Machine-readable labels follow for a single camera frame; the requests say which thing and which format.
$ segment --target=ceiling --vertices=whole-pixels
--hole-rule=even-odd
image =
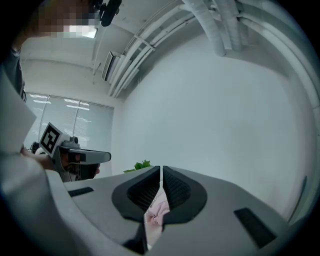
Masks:
[[[30,38],[22,46],[21,58],[22,60],[49,60],[93,67],[101,42],[97,67],[99,63],[105,62],[109,51],[122,53],[146,20],[170,2],[174,2],[173,7],[181,3],[181,0],[122,0],[119,14],[114,17],[110,26],[99,25],[94,39],[65,38],[63,34],[56,37]]]

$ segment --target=white duct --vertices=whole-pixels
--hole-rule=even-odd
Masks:
[[[176,6],[175,8],[173,8],[172,10],[168,11],[166,14],[164,14],[161,18],[159,18],[157,21],[153,22],[140,36],[141,39],[145,40],[147,39],[152,32],[154,32],[156,29],[158,29],[166,20],[168,20],[169,18],[171,18],[173,15],[181,12],[180,9],[180,5]],[[139,46],[141,45],[141,41],[136,40],[135,43],[131,46],[131,48],[129,49],[129,51],[126,54],[126,57],[123,61],[123,63],[121,64],[118,72],[116,73],[113,82],[111,84],[111,87],[109,89],[109,93],[108,96],[110,96],[112,94],[112,91],[115,87],[115,85],[118,83],[118,80],[120,78],[120,75],[122,73],[122,71],[124,70],[124,68],[126,67],[128,61],[130,60],[130,58],[133,56],[133,54],[136,52],[136,50],[139,48]]]
[[[191,19],[189,19],[190,16],[191,15],[188,14],[188,15],[184,16],[183,18],[181,18],[181,19],[177,20],[176,22],[174,22],[173,24],[175,24],[176,27],[173,27],[173,24],[172,24],[172,25],[168,26],[167,28],[165,28],[164,30],[162,30],[156,37],[154,37],[154,39],[150,42],[150,45],[152,45],[155,48],[157,48],[159,44],[161,44],[165,39],[167,39],[173,33],[175,33],[176,31],[178,31],[180,29],[182,29],[183,27],[185,27],[189,23],[197,20],[196,17],[192,17]],[[120,93],[121,89],[123,88],[123,85],[124,85],[124,83],[126,81],[126,78],[131,75],[132,70],[134,71],[135,69],[137,69],[144,62],[144,60],[149,56],[149,54],[152,51],[153,51],[152,49],[150,49],[149,47],[146,46],[139,53],[139,55],[134,59],[132,64],[129,66],[129,68],[123,74],[123,76],[122,76],[117,88],[114,90],[114,93],[112,95],[114,98],[116,98],[119,95],[119,93]]]
[[[242,4],[246,4],[249,6],[254,6],[259,8],[272,16],[276,17],[278,20],[282,21],[284,24],[289,26],[291,29],[296,31],[299,36],[303,39],[306,39],[306,35],[300,26],[297,24],[295,19],[284,9],[281,5],[272,2],[270,0],[237,0]]]
[[[201,24],[206,36],[212,44],[214,53],[217,56],[226,55],[226,49],[219,28],[203,0],[183,0],[183,2]]]
[[[263,36],[283,54],[283,56],[286,58],[288,63],[290,63],[290,65],[298,75],[308,95],[312,108],[315,109],[319,107],[320,101],[313,81],[311,80],[308,72],[306,71],[302,63],[299,61],[299,59],[296,57],[296,55],[278,37],[276,37],[273,33],[265,29],[261,25],[247,18],[240,18],[239,21],[256,31],[261,36]]]
[[[264,27],[265,29],[269,30],[272,34],[274,34],[277,38],[279,38],[287,47],[289,47],[289,49],[296,55],[296,57],[302,63],[302,65],[304,66],[304,68],[308,72],[315,88],[320,93],[319,75],[317,74],[316,70],[314,69],[314,67],[312,66],[312,64],[308,60],[308,58],[305,56],[305,54],[300,50],[300,48],[293,41],[290,40],[290,38],[288,38],[284,33],[282,33],[276,27],[272,26],[271,24],[269,24],[263,20],[260,20],[259,18],[255,17],[251,14],[241,12],[241,16],[243,18],[249,19],[249,20],[259,24],[260,26]]]
[[[221,15],[222,22],[228,32],[232,50],[240,52],[242,49],[242,42],[237,19],[239,11],[235,0],[215,0],[215,3]]]

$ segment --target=air vent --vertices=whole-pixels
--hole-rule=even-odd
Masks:
[[[111,76],[115,71],[118,61],[122,55],[115,51],[110,51],[106,57],[105,64],[102,71],[102,79],[107,82],[111,82]]]

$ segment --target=window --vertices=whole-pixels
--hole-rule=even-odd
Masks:
[[[76,99],[26,93],[26,105],[36,120],[24,140],[29,148],[39,142],[48,123],[69,136],[78,137],[85,150],[111,151],[112,119],[114,109]],[[100,165],[97,178],[112,175],[111,162]]]

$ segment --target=green plant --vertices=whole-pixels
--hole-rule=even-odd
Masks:
[[[136,162],[136,164],[134,165],[134,169],[132,170],[124,170],[123,172],[124,173],[130,173],[130,172],[133,172],[133,171],[136,171],[136,170],[140,170],[140,169],[143,169],[143,168],[146,168],[146,167],[150,167],[150,161],[147,161],[147,160],[144,160],[142,161],[142,163],[140,162]]]

